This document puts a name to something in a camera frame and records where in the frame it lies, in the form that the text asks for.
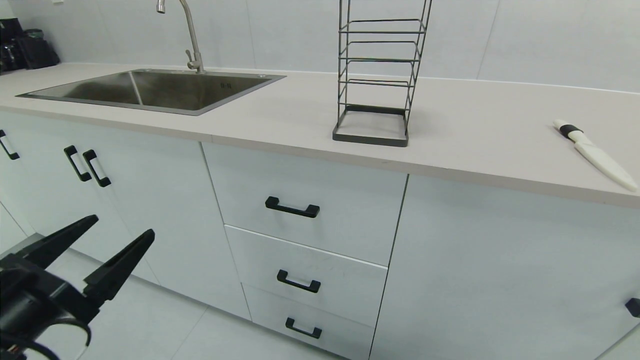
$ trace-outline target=black drawer handle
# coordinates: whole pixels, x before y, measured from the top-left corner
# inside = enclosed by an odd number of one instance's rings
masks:
[[[293,323],[295,322],[295,320],[293,320],[292,318],[287,318],[287,322],[285,322],[285,326],[287,327],[287,329],[291,329],[295,332],[299,332],[300,334],[304,334],[307,336],[311,336],[314,339],[319,339],[320,335],[322,334],[322,329],[318,329],[317,327],[314,327],[314,331],[313,332],[306,332],[304,330],[300,330],[297,329],[295,327],[293,327]]]
[[[278,281],[284,282],[287,285],[295,286],[297,288],[301,288],[302,290],[307,290],[312,293],[317,293],[318,290],[320,290],[319,281],[311,280],[311,284],[309,286],[306,286],[306,285],[298,284],[297,282],[293,282],[291,280],[287,280],[287,275],[289,275],[288,272],[280,269],[280,271],[278,272],[278,276],[276,276],[276,278],[278,279]]]
[[[6,136],[6,134],[4,133],[4,130],[0,130],[0,139],[4,138]],[[14,152],[13,154],[9,153],[9,150],[6,149],[6,146],[4,146],[4,143],[2,142],[2,140],[0,140],[0,145],[2,145],[2,148],[4,149],[4,152],[6,152],[7,156],[9,156],[9,158],[11,160],[18,160],[20,158],[20,155],[18,155],[17,152]]]
[[[629,313],[631,313],[631,316],[640,319],[640,299],[631,298],[625,306],[627,310],[629,310]]]
[[[280,203],[280,199],[278,199],[277,197],[269,196],[267,198],[267,201],[264,202],[264,205],[268,209],[284,211],[285,213],[300,215],[301,217],[308,217],[308,218],[315,218],[316,216],[318,216],[318,213],[320,212],[320,207],[316,205],[309,205],[307,206],[306,210],[298,210],[298,209],[293,209],[293,208],[288,208],[286,206],[278,205],[279,203]]]
[[[76,171],[76,175],[78,175],[78,178],[80,179],[80,181],[82,182],[89,181],[91,180],[91,174],[89,174],[88,172],[80,174],[80,170],[78,170],[78,166],[76,166],[76,163],[71,158],[71,155],[75,155],[77,153],[78,153],[78,150],[76,150],[76,147],[73,145],[65,148],[65,154],[67,155],[67,159],[69,159],[69,162],[71,163],[71,166]]]
[[[109,180],[108,177],[103,177],[102,179],[98,177],[98,174],[95,173],[95,169],[93,168],[93,165],[91,164],[91,160],[96,159],[98,156],[95,154],[95,151],[93,151],[93,149],[89,150],[89,151],[85,151],[84,154],[82,154],[84,160],[86,161],[87,165],[89,165],[89,170],[91,170],[91,173],[93,174],[93,177],[95,177],[95,180],[98,182],[98,185],[100,185],[101,188],[105,188],[109,185],[111,185],[111,180]]]

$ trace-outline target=black wire rack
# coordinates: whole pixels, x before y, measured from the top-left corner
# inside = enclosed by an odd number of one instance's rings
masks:
[[[338,121],[333,129],[334,140],[395,147],[406,147],[408,145],[409,116],[411,115],[413,95],[418,80],[430,13],[431,0],[424,0],[422,15],[419,19],[352,20],[351,0],[340,0]],[[351,51],[350,55],[349,48],[355,44],[376,44],[376,47],[403,44],[404,46],[411,47],[413,57],[354,56],[353,51]],[[403,63],[407,64],[408,68],[410,68],[410,74],[408,79],[405,78],[404,80],[397,78],[371,79],[370,76],[354,76],[349,73],[349,65],[352,63]],[[387,107],[349,102],[348,94],[350,85],[405,88],[406,98],[404,100],[404,106]],[[402,122],[401,128],[404,128],[404,134],[400,134],[397,138],[340,134],[340,126],[344,119],[347,114],[353,112],[397,115],[397,121]]]

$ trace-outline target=white countertop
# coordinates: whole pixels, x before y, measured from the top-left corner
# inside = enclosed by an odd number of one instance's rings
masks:
[[[552,127],[563,119],[581,128],[639,182],[640,94],[421,78],[406,148],[332,140],[335,74],[267,71],[287,77],[198,117],[14,97],[138,68],[62,64],[3,75],[0,110],[640,209],[639,192],[601,174]],[[387,100],[362,94],[367,104]]]

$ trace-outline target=white knife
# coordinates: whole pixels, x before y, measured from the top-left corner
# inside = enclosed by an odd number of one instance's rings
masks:
[[[582,130],[563,120],[554,121],[554,127],[560,131],[564,137],[575,143],[578,150],[590,163],[598,170],[609,176],[613,181],[634,192],[638,185],[625,169],[615,162],[606,152],[594,145]]]

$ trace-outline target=sink basin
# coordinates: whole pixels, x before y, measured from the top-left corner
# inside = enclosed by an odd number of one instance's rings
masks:
[[[196,116],[282,78],[284,76],[138,69],[18,96]]]

